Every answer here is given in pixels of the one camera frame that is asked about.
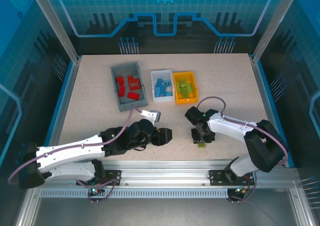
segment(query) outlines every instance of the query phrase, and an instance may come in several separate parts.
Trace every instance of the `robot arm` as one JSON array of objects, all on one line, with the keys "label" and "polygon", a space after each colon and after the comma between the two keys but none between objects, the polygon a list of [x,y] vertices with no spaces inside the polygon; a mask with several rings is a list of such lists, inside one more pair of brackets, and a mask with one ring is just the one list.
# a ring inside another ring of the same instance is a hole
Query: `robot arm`
[{"label": "robot arm", "polygon": [[[145,149],[150,143],[161,146],[172,139],[171,129],[154,127],[154,123],[160,120],[160,112],[143,110],[140,114],[144,116],[144,119],[132,123],[116,140],[107,145],[104,145],[103,142],[114,138],[122,127],[109,128],[90,138],[60,146],[37,147],[35,144],[29,144],[24,152],[23,162],[43,154],[45,157],[20,171],[19,187],[21,189],[34,188],[53,179],[78,179],[97,184],[105,177],[103,164],[98,159],[121,155],[132,149]],[[86,144],[95,143],[101,143],[101,147],[85,147]],[[72,145],[82,145],[82,147],[50,154],[53,150]]]},{"label": "robot arm", "polygon": [[[267,131],[280,141],[288,151],[288,147],[281,136],[267,120],[255,123],[227,117],[230,122],[216,110],[211,109],[203,113],[195,107],[190,108],[186,112],[185,117],[195,126],[195,129],[191,130],[195,144],[211,143],[215,140],[216,133],[228,135],[246,144],[249,154],[234,159],[225,168],[225,176],[230,182],[233,181],[234,177],[242,177],[253,171],[270,172],[284,157],[284,152],[273,140],[254,128],[247,126],[247,124],[258,126]],[[242,122],[244,125],[233,123],[232,121]]]}]

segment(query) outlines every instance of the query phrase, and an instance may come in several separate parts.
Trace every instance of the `speckled table surface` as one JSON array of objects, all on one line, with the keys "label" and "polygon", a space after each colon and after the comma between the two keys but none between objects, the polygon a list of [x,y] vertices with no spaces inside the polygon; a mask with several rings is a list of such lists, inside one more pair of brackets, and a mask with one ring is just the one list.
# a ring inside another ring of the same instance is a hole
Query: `speckled table surface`
[{"label": "speckled table surface", "polygon": [[[216,160],[233,159],[248,153],[246,146],[233,138],[216,134],[216,140],[199,149],[191,138],[191,123],[184,117],[192,104],[176,105],[175,101],[153,103],[151,70],[193,71],[199,100],[208,96],[223,98],[225,114],[247,121],[266,119],[266,112],[247,54],[137,54],[84,55],[76,76],[66,113],[60,144],[82,140],[110,127],[122,126],[129,111],[119,112],[110,67],[137,61],[145,86],[148,106],[158,110],[161,119],[156,127],[172,129],[173,139],[166,145],[128,151],[106,160]],[[221,110],[218,100],[205,101],[200,110]],[[142,117],[134,112],[131,123]]]}]

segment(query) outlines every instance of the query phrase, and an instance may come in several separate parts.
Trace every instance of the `green block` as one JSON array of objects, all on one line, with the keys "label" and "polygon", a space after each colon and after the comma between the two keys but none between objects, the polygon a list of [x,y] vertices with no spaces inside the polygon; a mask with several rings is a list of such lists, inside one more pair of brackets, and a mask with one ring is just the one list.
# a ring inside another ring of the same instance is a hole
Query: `green block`
[{"label": "green block", "polygon": [[181,85],[182,85],[182,84],[186,84],[185,81],[186,81],[185,79],[181,79],[181,80],[180,80],[180,84],[181,84]]},{"label": "green block", "polygon": [[205,148],[206,144],[205,143],[198,143],[198,148]]},{"label": "green block", "polygon": [[178,93],[181,93],[181,89],[180,89],[180,84],[178,82],[175,83],[176,84],[176,90]]},{"label": "green block", "polygon": [[189,98],[189,93],[188,93],[188,90],[187,88],[181,88],[181,92],[182,92],[182,97],[183,98]]},{"label": "green block", "polygon": [[191,85],[191,83],[186,85],[186,89],[188,90],[188,93],[192,93],[192,85]]}]

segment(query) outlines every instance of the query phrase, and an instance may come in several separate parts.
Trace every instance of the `wire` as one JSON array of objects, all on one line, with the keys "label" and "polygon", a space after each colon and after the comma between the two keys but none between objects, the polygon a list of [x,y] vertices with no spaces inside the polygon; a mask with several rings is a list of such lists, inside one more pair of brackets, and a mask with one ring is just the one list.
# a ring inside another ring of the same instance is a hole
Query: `wire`
[{"label": "wire", "polygon": [[111,190],[109,191],[109,193],[101,200],[92,200],[91,197],[90,197],[90,193],[88,194],[88,200],[91,201],[91,203],[93,203],[93,202],[99,203],[99,202],[105,201],[107,198],[110,197],[110,195],[112,194],[112,192],[113,192],[113,190],[114,190],[114,188],[115,188],[115,186],[117,184],[117,180],[116,179],[109,180],[109,181],[107,181],[107,182],[105,182],[105,183],[103,183],[101,185],[97,185],[97,186],[85,185],[80,180],[77,180],[77,183],[80,184],[81,186],[87,188],[87,189],[100,189],[103,186],[106,186],[106,185],[108,185],[110,183],[113,183],[113,186],[112,186]]},{"label": "wire", "polygon": [[253,174],[254,174],[254,187],[253,187],[252,191],[250,192],[250,194],[249,194],[245,199],[242,199],[242,198],[237,197],[237,196],[231,196],[231,198],[234,198],[234,199],[236,199],[236,200],[239,200],[239,202],[248,203],[248,204],[250,204],[250,205],[252,205],[252,206],[254,206],[254,207],[257,207],[257,208],[258,208],[259,210],[261,210],[272,222],[274,222],[276,225],[280,226],[280,224],[278,224],[264,209],[262,209],[260,206],[258,206],[258,205],[256,205],[256,204],[248,201],[248,199],[251,198],[252,195],[254,194],[254,192],[255,192],[255,190],[256,190],[256,188],[257,188],[257,184],[258,184],[256,172],[254,172]]},{"label": "wire", "polygon": [[10,184],[10,185],[13,185],[13,184],[14,184],[14,183],[12,182],[12,179],[13,179],[14,176],[15,176],[17,173],[19,173],[19,171],[22,170],[24,167],[26,167],[27,165],[29,165],[29,164],[31,164],[31,163],[39,160],[39,159],[42,159],[42,158],[44,158],[44,157],[47,157],[48,155],[52,155],[52,154],[54,154],[54,153],[56,153],[56,152],[60,152],[60,151],[62,151],[62,150],[74,149],[74,148],[79,148],[79,147],[84,148],[84,147],[101,146],[101,145],[107,145],[107,144],[112,143],[112,142],[115,141],[117,138],[119,138],[119,136],[125,131],[128,123],[129,123],[129,121],[130,121],[130,119],[131,119],[131,116],[132,116],[132,113],[133,113],[133,111],[134,111],[134,108],[135,108],[135,106],[132,105],[131,110],[130,110],[130,113],[129,113],[129,116],[128,116],[126,122],[124,123],[124,126],[123,126],[122,129],[119,131],[119,133],[118,133],[115,137],[113,137],[112,139],[110,139],[110,140],[108,140],[108,141],[105,141],[105,142],[102,142],[102,143],[70,145],[70,146],[66,146],[66,147],[63,147],[63,148],[59,148],[59,149],[56,149],[56,150],[52,150],[52,151],[50,151],[50,152],[48,152],[48,153],[46,153],[46,154],[37,156],[37,157],[35,157],[35,158],[33,158],[33,159],[31,159],[31,160],[23,163],[22,165],[20,165],[20,166],[9,176],[9,178],[8,178],[8,184]]},{"label": "wire", "polygon": [[222,103],[223,103],[223,108],[222,108],[222,110],[221,110],[221,117],[222,117],[224,120],[229,121],[229,122],[234,123],[234,124],[239,124],[239,125],[251,127],[251,128],[253,128],[253,129],[255,129],[255,130],[260,131],[260,132],[263,133],[265,136],[267,136],[267,137],[269,137],[270,139],[272,139],[272,140],[282,149],[282,151],[283,151],[283,153],[284,153],[284,160],[281,161],[281,162],[279,162],[279,163],[277,163],[277,166],[283,165],[283,164],[285,164],[285,163],[288,161],[288,153],[287,153],[287,150],[286,150],[285,147],[282,145],[282,143],[281,143],[279,140],[277,140],[274,136],[272,136],[270,133],[268,133],[267,131],[259,128],[258,126],[255,126],[255,125],[252,125],[252,124],[247,124],[247,122],[242,122],[242,121],[238,121],[238,120],[235,120],[235,119],[230,119],[230,118],[224,116],[224,111],[225,111],[225,109],[226,109],[227,104],[226,104],[226,102],[225,102],[222,98],[217,97],[217,96],[209,96],[209,97],[201,100],[201,101],[198,103],[198,105],[196,106],[196,108],[198,109],[199,106],[200,106],[200,104],[201,104],[202,102],[204,102],[205,100],[208,100],[208,99],[218,99],[218,100],[222,101]]}]

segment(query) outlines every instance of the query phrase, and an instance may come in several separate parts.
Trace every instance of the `glass panel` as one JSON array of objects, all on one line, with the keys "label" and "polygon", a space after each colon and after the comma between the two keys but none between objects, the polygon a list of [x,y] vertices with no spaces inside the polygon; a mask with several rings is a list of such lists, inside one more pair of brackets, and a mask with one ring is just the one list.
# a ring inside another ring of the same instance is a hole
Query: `glass panel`
[{"label": "glass panel", "polygon": [[252,53],[280,0],[50,0],[79,54]]},{"label": "glass panel", "polygon": [[35,0],[0,6],[0,218],[13,225],[24,191],[8,177],[27,142],[44,144],[70,60]]},{"label": "glass panel", "polygon": [[261,57],[302,178],[320,177],[319,15],[319,0],[294,0]]}]

